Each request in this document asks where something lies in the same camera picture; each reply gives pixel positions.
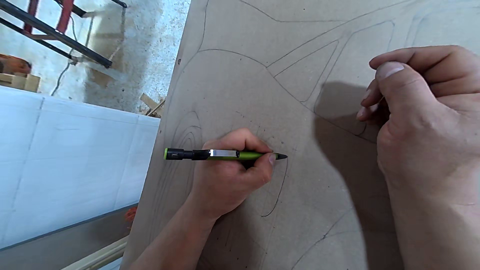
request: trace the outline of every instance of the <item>finger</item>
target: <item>finger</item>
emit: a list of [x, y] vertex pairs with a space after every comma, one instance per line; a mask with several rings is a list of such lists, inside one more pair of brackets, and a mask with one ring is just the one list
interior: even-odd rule
[[378, 109], [378, 104], [373, 104], [369, 107], [362, 107], [360, 108], [359, 112], [357, 113], [357, 120], [360, 122], [368, 121], [372, 118], [375, 112]]
[[392, 114], [426, 112], [439, 104], [423, 77], [406, 64], [386, 62], [375, 79]]
[[431, 85], [468, 76], [480, 71], [480, 60], [471, 51], [460, 46], [430, 46], [398, 49], [381, 54], [370, 61], [377, 69], [388, 61], [409, 65], [423, 75]]
[[248, 128], [240, 128], [228, 133], [218, 140], [209, 141], [208, 144], [204, 145], [204, 148], [223, 150], [235, 149], [239, 151], [247, 149], [259, 153], [272, 152], [270, 147], [268, 147], [268, 145], [257, 136], [253, 135]]
[[270, 182], [275, 158], [275, 154], [267, 153], [257, 159], [253, 167], [241, 175], [242, 180], [252, 188], [252, 191]]
[[363, 107], [373, 106], [380, 102], [382, 97], [382, 93], [380, 93], [380, 89], [378, 88], [377, 80], [374, 79], [367, 87], [367, 92], [365, 92], [360, 105]]

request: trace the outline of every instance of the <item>white panel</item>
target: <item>white panel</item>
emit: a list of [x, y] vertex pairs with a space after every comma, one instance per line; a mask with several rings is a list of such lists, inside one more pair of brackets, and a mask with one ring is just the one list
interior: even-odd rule
[[140, 200], [157, 130], [158, 126], [137, 125], [118, 191], [115, 209], [131, 205]]
[[0, 86], [0, 248], [138, 202], [160, 120]]

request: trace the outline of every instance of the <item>concrete floor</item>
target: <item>concrete floor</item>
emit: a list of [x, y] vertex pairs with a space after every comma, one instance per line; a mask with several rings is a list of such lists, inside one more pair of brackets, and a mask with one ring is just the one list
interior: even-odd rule
[[[26, 10], [28, 0], [10, 0]], [[177, 57], [190, 0], [126, 0], [127, 9], [109, 0], [77, 0], [75, 5], [87, 12], [86, 18], [72, 14], [67, 35], [109, 58], [109, 69], [82, 59], [68, 65], [68, 60], [0, 25], [0, 53], [23, 58], [32, 63], [32, 74], [40, 76], [39, 91], [113, 109], [139, 112], [146, 105], [142, 93], [153, 100], [167, 94]], [[37, 18], [55, 27], [60, 7], [55, 1], [40, 1]], [[22, 27], [23, 23], [0, 11], [0, 17]], [[58, 41], [50, 43], [70, 51]]]

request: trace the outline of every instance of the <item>wood scrap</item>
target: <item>wood scrap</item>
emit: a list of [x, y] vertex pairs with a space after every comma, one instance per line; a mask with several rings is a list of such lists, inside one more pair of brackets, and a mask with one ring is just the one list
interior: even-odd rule
[[0, 85], [36, 93], [40, 77], [31, 74], [12, 75], [0, 73]]
[[143, 101], [150, 108], [145, 113], [143, 113], [143, 115], [162, 118], [162, 114], [163, 114], [162, 106], [165, 103], [165, 99], [161, 98], [160, 103], [156, 103], [147, 94], [142, 93], [142, 95], [140, 96], [140, 100]]

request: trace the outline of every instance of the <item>right hand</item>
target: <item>right hand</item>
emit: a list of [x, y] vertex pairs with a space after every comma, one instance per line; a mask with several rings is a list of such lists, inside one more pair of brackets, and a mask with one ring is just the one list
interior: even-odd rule
[[458, 46], [407, 48], [370, 66], [377, 71], [358, 119], [371, 121], [384, 97], [390, 115], [377, 148], [390, 192], [476, 204], [480, 58]]

